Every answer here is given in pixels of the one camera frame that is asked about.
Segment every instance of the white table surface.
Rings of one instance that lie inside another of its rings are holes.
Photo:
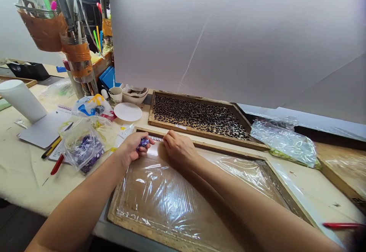
[[[33,93],[39,92],[44,86],[35,85],[30,88]],[[77,100],[75,96],[62,102],[45,102],[42,104],[47,111],[56,109],[57,104],[72,106]],[[139,126],[166,133],[168,130],[148,125],[149,105],[142,107],[143,116],[134,123]],[[44,150],[17,138],[23,130],[14,122],[23,119],[14,107],[0,112],[0,197],[10,203],[42,214],[50,215],[55,207],[85,178],[70,165],[61,165],[56,175],[50,176],[54,162],[41,159]],[[279,164],[297,188],[304,194],[310,210],[319,217],[321,222],[362,222],[362,213],[335,187],[320,171],[306,168],[267,152],[244,148],[220,141],[188,135],[191,139],[214,144],[242,152],[264,156],[272,165]],[[104,154],[95,165],[96,169],[108,155]],[[138,251],[169,250],[167,247],[120,228],[106,219],[107,205],[95,229],[94,234],[112,242],[127,246]]]

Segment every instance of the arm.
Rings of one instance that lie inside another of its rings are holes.
[[[136,148],[148,133],[134,133],[104,163],[67,195],[42,225],[26,251],[73,251],[91,234],[113,189],[128,166],[146,149]]]
[[[170,130],[164,144],[171,159],[184,163],[218,192],[265,251],[342,251],[310,224],[201,157],[189,137]]]

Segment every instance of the white foam board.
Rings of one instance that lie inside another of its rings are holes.
[[[363,3],[111,0],[116,81],[267,108],[293,103],[365,52]],[[341,108],[321,113],[343,117]]]

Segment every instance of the left hand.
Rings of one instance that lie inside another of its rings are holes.
[[[149,138],[148,135],[148,132],[136,132],[130,134],[118,147],[115,153],[121,157],[127,158],[127,165],[130,165],[131,162],[139,157],[145,157],[147,150],[150,148],[150,144],[155,144],[155,141]],[[142,138],[148,138],[149,143],[146,145],[146,148],[141,146],[138,151],[136,151],[136,148],[140,145]]]

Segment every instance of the tray of black seeds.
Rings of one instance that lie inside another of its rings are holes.
[[[245,147],[269,150],[265,144],[250,136],[250,123],[237,107],[225,101],[155,91],[149,124]]]

